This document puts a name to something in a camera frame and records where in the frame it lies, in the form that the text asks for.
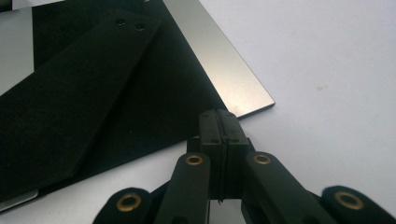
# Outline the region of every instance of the brass grommet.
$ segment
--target brass grommet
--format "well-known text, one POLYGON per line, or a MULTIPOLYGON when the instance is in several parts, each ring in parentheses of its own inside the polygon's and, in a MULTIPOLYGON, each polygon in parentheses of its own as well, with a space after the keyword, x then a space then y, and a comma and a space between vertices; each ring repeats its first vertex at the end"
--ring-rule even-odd
POLYGON ((350 209, 354 209, 354 210, 360 210, 364 206, 364 204, 360 198, 358 198, 354 194, 351 194, 351 193, 348 193, 345 191, 336 192, 335 200, 337 200, 337 202, 339 202, 341 205, 343 205, 347 208, 350 208, 350 209), (343 197, 348 197, 348 198, 352 199, 353 202, 348 202, 345 199, 343 199, 343 197))
POLYGON ((189 156, 186 159, 186 163, 189 165, 199 165, 203 162, 204 160, 202 159, 202 157, 198 156, 198 155, 192 155, 189 156))
POLYGON ((137 195, 136 193, 127 193, 124 194, 119 201, 117 202, 117 208, 121 211, 121 212, 130 212, 134 209, 136 209, 140 203, 142 202, 142 199, 140 198, 139 195, 137 195), (133 198, 134 199, 134 203, 131 204, 124 204, 123 202, 126 199, 129 198, 133 198))
POLYGON ((257 162, 259 164, 263 164, 263 165, 271 163, 271 159, 268 156, 265 156, 265 155, 262 155, 262 154, 254 156, 253 160, 255 162, 257 162))

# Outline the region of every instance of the white table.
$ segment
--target white table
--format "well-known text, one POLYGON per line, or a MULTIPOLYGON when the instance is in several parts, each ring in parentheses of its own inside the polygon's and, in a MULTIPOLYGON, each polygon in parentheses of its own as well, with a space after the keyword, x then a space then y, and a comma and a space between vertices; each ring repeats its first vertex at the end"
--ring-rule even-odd
MULTIPOLYGON (((396 2, 201 2, 276 100, 274 108, 241 121, 255 148, 277 156, 316 194, 351 187, 396 216, 396 2)), ((18 13, 13 22, 31 33, 29 8, 10 12, 18 13)), ((14 60, 6 60, 5 32, 17 28, 5 25, 5 16, 2 89, 12 86, 3 82, 6 72, 33 71, 28 36, 7 40, 28 46, 17 52, 27 59, 7 54, 14 60)), ((3 214, 0 223, 92 223, 119 189, 151 191, 169 180, 185 148, 181 143, 58 190, 3 214)), ((212 205, 210 223, 243 223, 238 201, 212 205)))

